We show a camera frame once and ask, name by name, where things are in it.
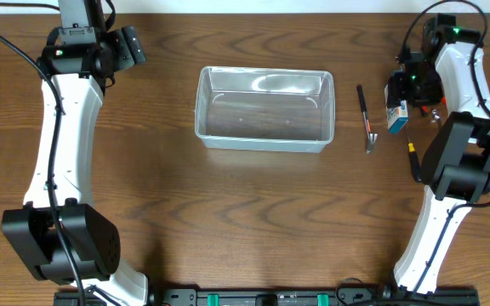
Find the small box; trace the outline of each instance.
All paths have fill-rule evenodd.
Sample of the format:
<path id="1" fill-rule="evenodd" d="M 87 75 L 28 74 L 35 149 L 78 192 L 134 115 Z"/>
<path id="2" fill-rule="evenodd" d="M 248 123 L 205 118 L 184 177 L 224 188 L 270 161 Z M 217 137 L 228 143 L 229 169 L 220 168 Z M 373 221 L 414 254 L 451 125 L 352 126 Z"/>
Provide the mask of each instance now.
<path id="1" fill-rule="evenodd" d="M 385 86 L 385 108 L 387 110 L 387 125 L 389 133 L 398 133 L 406 125 L 407 116 L 407 102 L 406 100 L 400 100 L 399 107 L 388 108 L 388 86 Z"/>

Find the wooden table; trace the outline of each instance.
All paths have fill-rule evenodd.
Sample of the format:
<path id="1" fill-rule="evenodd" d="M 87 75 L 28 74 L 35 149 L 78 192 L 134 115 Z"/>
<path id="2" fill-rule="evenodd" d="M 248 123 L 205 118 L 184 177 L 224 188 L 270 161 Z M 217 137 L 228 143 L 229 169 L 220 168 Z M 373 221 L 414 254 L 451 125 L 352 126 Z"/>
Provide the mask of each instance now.
<path id="1" fill-rule="evenodd" d="M 119 15 L 148 62 L 117 74 L 95 130 L 99 212 L 122 255 L 154 281 L 218 287 L 335 287 L 386 281 L 419 215 L 423 186 L 403 135 L 387 133 L 383 88 L 413 14 Z M 480 28 L 476 16 L 465 25 Z M 37 57 L 54 16 L 0 16 L 0 33 Z M 413 37 L 418 47 L 419 30 Z M 490 27 L 485 70 L 490 87 Z M 332 72 L 335 138 L 321 154 L 207 150 L 194 134 L 205 65 Z M 364 87 L 375 152 L 364 152 L 355 86 Z M 0 43 L 0 223 L 29 186 L 42 123 L 41 81 Z M 413 111 L 419 157 L 436 124 Z M 490 305 L 490 209 L 459 229 L 439 285 L 472 285 Z M 0 305 L 48 305 L 0 226 Z"/>

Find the black mounting bracket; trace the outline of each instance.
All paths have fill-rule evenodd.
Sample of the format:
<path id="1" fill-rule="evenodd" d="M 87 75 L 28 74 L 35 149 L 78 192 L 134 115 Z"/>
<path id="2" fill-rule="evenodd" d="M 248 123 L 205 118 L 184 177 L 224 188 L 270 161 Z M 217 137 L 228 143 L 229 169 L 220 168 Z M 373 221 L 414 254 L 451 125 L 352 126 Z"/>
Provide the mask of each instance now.
<path id="1" fill-rule="evenodd" d="M 436 58 L 446 43 L 477 43 L 480 32 L 457 27 L 457 17 L 438 14 L 423 26 L 421 52 L 405 46 L 398 55 L 404 66 L 388 81 L 387 106 L 398 107 L 402 100 L 413 107 L 437 105 L 442 101 L 442 80 L 436 72 Z"/>
<path id="2" fill-rule="evenodd" d="M 469 151 L 470 140 L 481 149 Z M 421 179 L 441 201 L 445 196 L 476 203 L 490 191 L 490 120 L 453 112 L 424 153 Z"/>
<path id="3" fill-rule="evenodd" d="M 120 261 L 117 227 L 88 204 L 60 207 L 59 216 L 79 273 L 84 279 L 109 280 Z M 3 213 L 3 234 L 31 275 L 67 285 L 73 273 L 53 226 L 48 208 L 26 205 Z"/>
<path id="4" fill-rule="evenodd" d="M 409 292 L 396 291 L 378 294 L 376 286 L 342 286 L 335 290 L 288 290 L 288 291 L 196 291 L 194 289 L 170 289 L 164 292 L 151 292 L 150 306 L 344 306 L 345 304 L 366 302 L 378 299 L 392 306 L 408 306 L 405 303 Z M 444 289 L 428 296 L 418 295 L 415 300 L 444 305 L 480 306 L 476 289 Z M 54 294 L 54 306 L 77 305 L 78 293 Z M 87 303 L 88 306 L 100 306 L 102 303 Z"/>
<path id="5" fill-rule="evenodd" d="M 78 73 L 93 77 L 105 93 L 106 79 L 146 61 L 133 26 L 108 32 L 116 16 L 104 21 L 101 1 L 60 0 L 62 27 L 48 36 L 37 63 L 48 76 Z M 56 45 L 60 37 L 61 45 Z"/>

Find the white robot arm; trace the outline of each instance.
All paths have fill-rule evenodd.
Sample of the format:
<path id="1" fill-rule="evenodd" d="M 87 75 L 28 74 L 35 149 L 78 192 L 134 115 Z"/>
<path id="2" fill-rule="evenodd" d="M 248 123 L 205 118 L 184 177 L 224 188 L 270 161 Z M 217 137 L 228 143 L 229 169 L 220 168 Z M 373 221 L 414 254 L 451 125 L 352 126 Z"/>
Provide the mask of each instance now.
<path id="1" fill-rule="evenodd" d="M 63 207 L 66 199 L 73 198 L 77 199 L 78 204 L 94 207 L 90 189 L 92 143 L 96 119 L 103 104 L 103 93 L 94 78 L 81 78 L 77 73 L 53 76 L 52 82 L 62 98 L 65 111 L 54 163 L 57 204 Z M 54 96 L 45 82 L 42 89 L 44 118 L 41 143 L 33 180 L 24 199 L 25 205 L 32 203 L 36 209 L 49 207 L 45 179 L 54 131 Z M 83 287 L 89 286 L 96 286 L 121 305 L 143 306 L 147 303 L 146 276 L 136 272 L 124 259 L 120 259 L 117 271 L 109 280 L 83 279 Z M 94 294 L 111 305 L 99 293 Z"/>
<path id="2" fill-rule="evenodd" d="M 60 0 L 62 27 L 48 36 L 37 60 L 43 82 L 43 130 L 37 165 L 23 207 L 3 213 L 3 233 L 24 265 L 38 280 L 81 287 L 108 305 L 143 306 L 148 280 L 120 257 L 117 227 L 94 210 L 91 161 L 94 127 L 103 104 L 106 79 L 114 73 L 146 61 L 132 26 L 109 32 L 115 14 L 104 19 L 101 2 Z M 57 37 L 61 46 L 56 46 Z M 54 96 L 61 101 L 59 133 L 52 150 L 56 123 Z M 54 153 L 55 210 L 48 200 L 48 160 Z M 60 243 L 51 225 L 65 233 Z M 71 257 L 77 272 L 71 268 Z"/>
<path id="3" fill-rule="evenodd" d="M 441 79 L 443 93 L 447 101 L 447 113 L 449 116 L 451 116 L 452 113 L 467 113 L 471 114 L 475 120 L 481 121 L 481 119 L 484 119 L 485 121 L 490 121 L 490 117 L 480 106 L 470 74 L 470 54 L 472 53 L 474 46 L 475 44 L 470 42 L 446 42 L 436 55 L 434 67 Z M 475 58 L 476 61 L 473 65 L 476 70 L 476 79 L 481 90 L 481 95 L 485 100 L 485 105 L 490 110 L 490 93 L 483 72 L 483 50 L 481 48 L 477 49 Z M 436 142 L 435 140 L 435 143 L 431 145 L 429 150 L 435 149 L 432 148 L 433 145 L 442 146 L 450 142 L 458 142 L 455 138 L 456 133 L 450 134 L 447 129 L 444 130 L 444 127 L 442 128 L 441 133 L 443 134 L 442 137 L 445 137 L 445 142 L 442 143 L 440 140 Z M 477 127 L 471 127 L 470 133 L 467 135 L 469 135 L 469 138 L 464 141 L 472 144 L 479 144 L 480 140 L 478 140 L 477 137 L 485 136 L 485 134 L 477 132 Z M 449 150 L 446 150 L 439 154 L 443 155 L 448 152 Z M 449 172 L 449 170 L 458 167 L 460 163 L 459 161 L 454 163 L 449 162 L 448 165 L 449 166 L 445 169 L 442 167 L 441 171 Z M 427 171 L 433 173 L 435 170 L 427 169 Z M 478 172 L 472 173 L 471 175 L 481 177 L 484 173 Z M 466 196 L 463 194 L 459 194 L 459 196 L 446 195 L 445 191 L 440 192 L 436 196 L 436 192 L 433 191 L 431 186 L 438 187 L 443 184 L 441 181 L 442 179 L 437 182 L 431 180 L 426 183 L 427 185 L 424 187 L 423 206 L 421 208 L 419 220 L 415 225 L 411 241 L 407 245 L 406 251 L 394 268 L 396 284 L 400 288 L 405 288 L 408 291 L 414 291 L 421 294 L 435 292 L 438 272 L 442 265 L 442 261 L 446 256 L 447 249 L 449 248 L 458 227 L 463 222 L 464 217 L 471 210 L 470 207 L 463 207 L 455 212 L 451 217 L 451 220 L 448 221 L 447 230 L 445 231 L 445 234 L 443 234 L 435 257 L 430 261 L 436 243 L 441 237 L 442 229 L 445 226 L 449 212 L 456 206 L 465 204 L 467 203 L 467 200 L 469 200 L 466 199 Z M 487 184 L 487 178 L 484 178 L 482 182 Z M 483 185 L 480 187 L 481 188 L 476 189 L 476 192 L 479 192 L 480 194 L 485 193 Z M 428 265 L 430 266 L 428 268 L 428 273 L 423 276 Z"/>

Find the rectangular container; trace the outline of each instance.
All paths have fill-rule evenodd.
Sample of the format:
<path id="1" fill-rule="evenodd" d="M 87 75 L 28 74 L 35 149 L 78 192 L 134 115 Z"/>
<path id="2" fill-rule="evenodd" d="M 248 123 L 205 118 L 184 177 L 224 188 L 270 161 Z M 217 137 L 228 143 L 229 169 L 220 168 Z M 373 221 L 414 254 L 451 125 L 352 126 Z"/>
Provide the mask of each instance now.
<path id="1" fill-rule="evenodd" d="M 319 153 L 333 139 L 334 109 L 329 72 L 209 66 L 196 135 L 208 148 Z"/>

